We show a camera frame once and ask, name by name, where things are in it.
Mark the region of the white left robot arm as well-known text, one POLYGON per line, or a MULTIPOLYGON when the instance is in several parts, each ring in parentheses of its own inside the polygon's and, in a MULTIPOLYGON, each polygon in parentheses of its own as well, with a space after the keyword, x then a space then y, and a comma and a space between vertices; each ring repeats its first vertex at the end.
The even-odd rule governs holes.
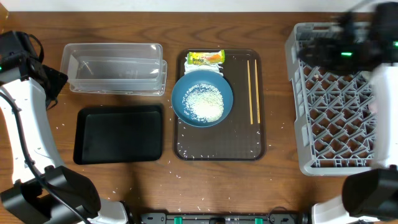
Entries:
POLYGON ((13 156, 13 186, 1 192, 2 205, 23 223, 129 223, 122 202, 100 198, 60 157, 47 110, 68 77, 43 64, 33 40, 25 32, 1 34, 1 111, 13 156))

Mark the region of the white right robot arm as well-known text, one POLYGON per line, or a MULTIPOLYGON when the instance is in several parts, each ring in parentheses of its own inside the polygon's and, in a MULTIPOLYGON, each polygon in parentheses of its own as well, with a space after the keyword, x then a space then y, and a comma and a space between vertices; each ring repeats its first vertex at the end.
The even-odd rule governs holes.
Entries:
POLYGON ((367 223, 397 219, 397 3, 376 5, 364 41, 354 41, 353 13, 338 21, 339 37, 317 37, 298 52, 310 66, 339 75, 370 72, 376 97, 374 159, 369 171, 346 178, 342 194, 315 204, 300 223, 367 223))

